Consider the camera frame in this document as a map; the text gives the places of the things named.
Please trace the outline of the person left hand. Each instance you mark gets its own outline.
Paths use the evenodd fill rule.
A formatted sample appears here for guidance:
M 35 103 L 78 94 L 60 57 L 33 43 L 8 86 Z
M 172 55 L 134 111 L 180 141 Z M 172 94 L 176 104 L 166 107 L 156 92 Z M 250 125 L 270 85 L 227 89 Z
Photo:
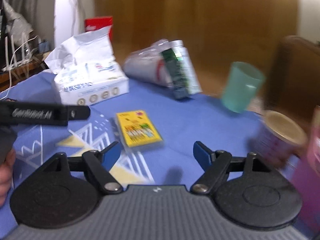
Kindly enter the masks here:
M 12 148 L 0 168 L 0 207 L 2 207 L 11 188 L 11 181 L 16 160 L 16 151 Z

